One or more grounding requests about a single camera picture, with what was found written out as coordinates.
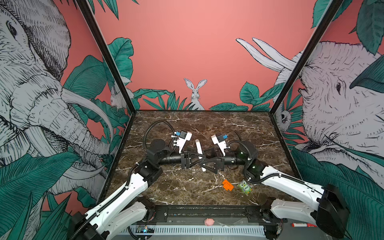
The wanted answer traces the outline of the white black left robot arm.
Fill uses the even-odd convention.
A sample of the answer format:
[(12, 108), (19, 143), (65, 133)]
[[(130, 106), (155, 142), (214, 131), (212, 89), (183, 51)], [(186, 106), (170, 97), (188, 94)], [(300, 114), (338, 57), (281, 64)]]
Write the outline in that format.
[(163, 173), (159, 163), (174, 156), (164, 140), (152, 141), (142, 161), (131, 168), (128, 180), (113, 194), (87, 211), (72, 216), (68, 240), (111, 240), (132, 224), (151, 217), (154, 205), (139, 195)]

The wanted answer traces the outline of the white red remote control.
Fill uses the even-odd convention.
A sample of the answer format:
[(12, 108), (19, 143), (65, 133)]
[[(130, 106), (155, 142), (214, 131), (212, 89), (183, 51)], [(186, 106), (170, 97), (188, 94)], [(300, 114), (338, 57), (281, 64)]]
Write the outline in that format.
[(196, 148), (197, 148), (198, 154), (202, 155), (203, 154), (203, 150), (202, 150), (201, 143), (200, 143), (200, 141), (198, 139), (195, 140), (195, 144), (196, 144)]

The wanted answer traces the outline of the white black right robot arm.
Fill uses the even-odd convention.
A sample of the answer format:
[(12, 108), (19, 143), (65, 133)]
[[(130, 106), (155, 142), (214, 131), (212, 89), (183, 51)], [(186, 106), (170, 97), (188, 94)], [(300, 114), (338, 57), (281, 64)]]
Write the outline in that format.
[(195, 144), (201, 167), (215, 173), (218, 167), (243, 165), (246, 183), (263, 184), (297, 199), (292, 203), (273, 200), (269, 212), (276, 218), (313, 224), (335, 239), (349, 236), (347, 223), (350, 209), (336, 186), (305, 182), (259, 161), (258, 150), (249, 141), (236, 141), (239, 146), (234, 152), (230, 151), (230, 145), (225, 141), (215, 142), (218, 147), (206, 151), (203, 151), (199, 141)]

